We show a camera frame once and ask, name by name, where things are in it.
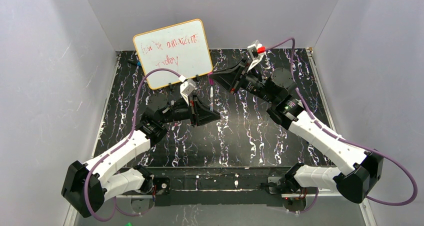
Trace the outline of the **white pen green tip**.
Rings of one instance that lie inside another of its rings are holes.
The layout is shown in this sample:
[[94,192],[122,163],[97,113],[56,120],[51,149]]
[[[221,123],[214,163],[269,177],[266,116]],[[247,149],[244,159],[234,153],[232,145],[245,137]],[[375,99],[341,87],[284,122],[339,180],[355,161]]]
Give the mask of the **white pen green tip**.
[[214,86],[211,85],[209,87],[209,101],[210,101],[210,110],[213,111],[214,110]]

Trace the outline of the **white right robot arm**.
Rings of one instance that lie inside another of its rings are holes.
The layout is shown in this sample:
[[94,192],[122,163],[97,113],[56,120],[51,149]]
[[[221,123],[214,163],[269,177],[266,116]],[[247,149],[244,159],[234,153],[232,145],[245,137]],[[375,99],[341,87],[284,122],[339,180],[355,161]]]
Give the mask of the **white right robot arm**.
[[294,97],[296,84],[291,73],[276,68],[267,79],[249,70],[251,60],[210,74],[210,79],[231,94],[243,89],[270,104],[269,117],[287,131],[306,140],[328,157],[334,167],[295,164],[281,180],[282,188],[292,192],[300,188],[338,191],[347,200],[361,203],[381,177],[383,157],[342,142],[330,128],[310,116],[303,103]]

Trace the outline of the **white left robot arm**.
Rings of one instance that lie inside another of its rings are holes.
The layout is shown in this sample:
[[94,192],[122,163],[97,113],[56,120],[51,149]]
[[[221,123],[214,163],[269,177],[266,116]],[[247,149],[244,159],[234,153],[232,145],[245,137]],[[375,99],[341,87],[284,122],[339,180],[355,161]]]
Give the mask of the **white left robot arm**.
[[167,134],[166,124],[189,120],[198,127],[220,120],[221,115],[195,93],[169,102],[163,94],[148,99],[134,131],[107,151],[84,163],[76,160],[67,169],[61,195],[84,218],[91,217],[104,202],[129,191],[152,193],[154,175],[144,166],[120,172],[132,159],[159,143]]

